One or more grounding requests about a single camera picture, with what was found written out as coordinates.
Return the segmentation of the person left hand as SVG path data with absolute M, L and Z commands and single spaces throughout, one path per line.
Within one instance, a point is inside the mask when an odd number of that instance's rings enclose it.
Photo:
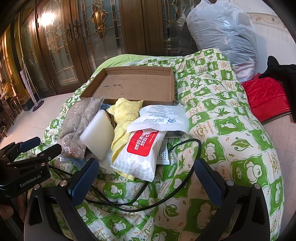
M 18 214 L 22 222 L 25 222 L 25 216 L 26 216 L 26 205 L 25 205 L 25 197 L 23 194 L 19 195 L 16 199 L 16 209 L 18 210 Z M 1 217 L 4 220 L 9 219 L 13 213 L 14 210 L 11 206 L 4 203 L 3 200 L 1 200 Z

